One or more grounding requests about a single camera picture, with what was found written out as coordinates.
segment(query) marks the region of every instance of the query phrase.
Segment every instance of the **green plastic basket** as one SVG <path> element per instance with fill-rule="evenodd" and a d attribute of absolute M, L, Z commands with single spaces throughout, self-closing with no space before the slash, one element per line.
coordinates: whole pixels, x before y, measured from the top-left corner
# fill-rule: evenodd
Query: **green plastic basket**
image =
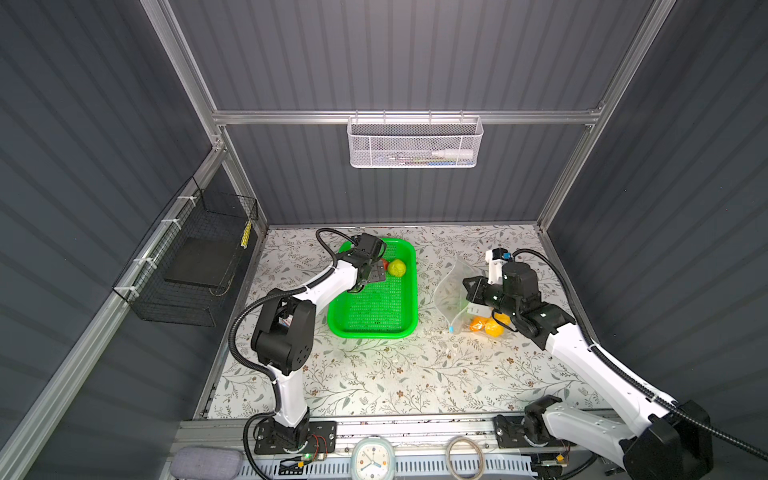
<path fill-rule="evenodd" d="M 419 322 L 416 250 L 399 238 L 384 238 L 384 259 L 400 259 L 406 274 L 386 274 L 386 281 L 366 285 L 359 293 L 342 293 L 328 306 L 328 327 L 347 339 L 401 339 Z M 340 252 L 352 245 L 344 243 Z"/>

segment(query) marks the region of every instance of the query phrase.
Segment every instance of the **patterned table surface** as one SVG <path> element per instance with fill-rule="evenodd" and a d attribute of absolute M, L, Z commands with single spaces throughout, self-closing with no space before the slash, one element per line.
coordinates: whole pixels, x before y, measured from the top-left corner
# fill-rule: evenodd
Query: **patterned table surface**
<path fill-rule="evenodd" d="M 457 254 L 470 265 L 487 268 L 485 251 L 493 247 L 543 253 L 532 225 L 345 231 L 402 238 L 415 247 L 419 325 L 405 339 L 343 339 L 329 330 L 326 311 L 318 312 L 312 354 L 303 367 L 304 394 L 313 416 L 522 410 L 548 393 L 581 408 L 609 407 L 562 362 L 523 336 L 448 333 L 447 320 L 432 302 Z M 274 287 L 296 288 L 327 266 L 328 254 L 314 235 L 314 229 L 270 230 L 249 301 Z M 328 237 L 332 247 L 340 245 L 333 235 Z M 531 256 L 520 258 L 538 273 L 544 299 L 570 311 L 551 270 Z M 249 342 L 256 320 L 248 316 L 237 336 L 240 351 L 254 361 Z M 208 418 L 245 418 L 273 406 L 266 377 L 228 356 Z"/>

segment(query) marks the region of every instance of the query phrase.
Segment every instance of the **corrugated wall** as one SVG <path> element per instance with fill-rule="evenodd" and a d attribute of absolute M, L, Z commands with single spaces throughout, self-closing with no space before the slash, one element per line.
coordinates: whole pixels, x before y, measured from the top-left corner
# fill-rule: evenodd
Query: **corrugated wall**
<path fill-rule="evenodd" d="M 766 25 L 765 2 L 678 2 L 549 232 L 600 341 L 763 449 Z"/>
<path fill-rule="evenodd" d="M 595 108 L 649 4 L 171 2 L 240 111 Z M 341 127 L 230 127 L 271 224 L 535 220 L 580 130 L 486 126 L 475 168 L 361 172 Z"/>
<path fill-rule="evenodd" d="M 270 223 L 294 224 L 536 220 L 584 128 L 489 125 L 475 168 L 387 170 L 350 167 L 343 126 L 228 130 Z"/>
<path fill-rule="evenodd" d="M 1 445 L 210 144 L 139 2 L 0 3 L 0 79 Z M 151 478 L 219 338 L 129 316 L 28 478 Z"/>
<path fill-rule="evenodd" d="M 220 110 L 593 108 L 649 4 L 171 2 Z"/>

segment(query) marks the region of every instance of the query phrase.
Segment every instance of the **hanging wire basket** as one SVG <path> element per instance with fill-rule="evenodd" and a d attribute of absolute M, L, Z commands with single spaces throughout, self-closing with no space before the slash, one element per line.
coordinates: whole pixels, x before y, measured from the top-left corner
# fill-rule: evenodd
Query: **hanging wire basket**
<path fill-rule="evenodd" d="M 356 168 L 471 168 L 477 164 L 480 117 L 350 117 L 349 162 Z"/>
<path fill-rule="evenodd" d="M 142 258 L 131 285 L 113 286 L 140 319 L 216 326 L 226 323 L 252 251 L 257 202 L 251 197 L 198 189 L 180 213 L 162 220 L 164 232 Z"/>

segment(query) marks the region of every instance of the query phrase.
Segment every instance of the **clock face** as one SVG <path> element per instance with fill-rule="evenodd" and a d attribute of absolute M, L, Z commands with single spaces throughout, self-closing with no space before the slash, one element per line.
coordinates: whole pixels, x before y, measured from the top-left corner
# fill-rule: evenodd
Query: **clock face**
<path fill-rule="evenodd" d="M 386 480 L 394 468 L 389 450 L 380 443 L 361 445 L 353 458 L 354 471 L 360 480 Z"/>

